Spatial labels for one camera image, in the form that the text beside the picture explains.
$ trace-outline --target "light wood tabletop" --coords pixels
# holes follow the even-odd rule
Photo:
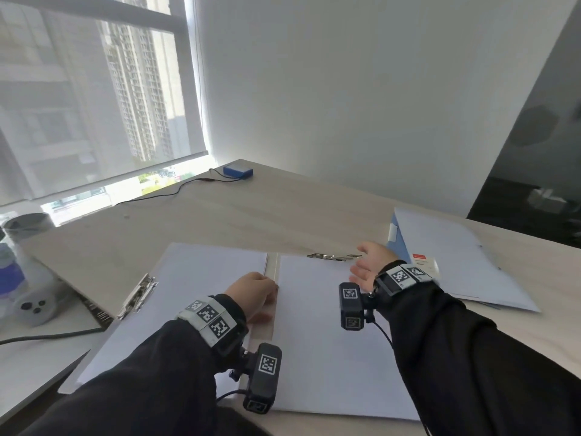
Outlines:
[[[254,168],[254,177],[236,183],[197,181],[174,196],[122,203],[32,237],[23,248],[116,315],[127,294],[171,242],[301,255],[356,253],[364,239],[386,243],[394,207],[407,207],[468,226],[542,313],[497,310],[471,302],[467,306],[581,377],[581,249],[239,162]],[[219,178],[215,172],[200,177]],[[168,194],[178,186],[156,193]],[[276,436],[425,434],[418,423],[380,418],[279,411],[245,416]]]

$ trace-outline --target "black jacket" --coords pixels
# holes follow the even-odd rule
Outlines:
[[[581,380],[435,284],[418,286],[380,312],[434,436],[581,435]],[[215,373],[206,342],[173,320],[22,435],[212,435]]]

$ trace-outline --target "window shade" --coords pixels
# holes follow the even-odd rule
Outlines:
[[[173,33],[0,3],[0,206],[204,152],[195,119]]]

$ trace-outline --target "white bottle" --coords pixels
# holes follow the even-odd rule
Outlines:
[[[26,292],[27,286],[11,247],[0,242],[0,327],[10,315],[14,300]]]

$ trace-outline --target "white paper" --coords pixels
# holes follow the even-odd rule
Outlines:
[[[266,259],[264,252],[172,243],[152,272],[159,283],[143,308],[121,322],[81,373],[78,382],[84,384],[127,358],[196,297],[222,293],[244,274],[264,272]],[[217,396],[238,388],[228,372],[216,375],[216,385]]]
[[[397,224],[409,253],[434,257],[444,292],[470,300],[540,312],[518,283],[485,254],[467,227],[402,208]]]
[[[393,351],[374,324],[341,328],[349,263],[282,256],[272,343],[282,350],[274,408],[419,420]],[[377,314],[389,334],[389,324]]]

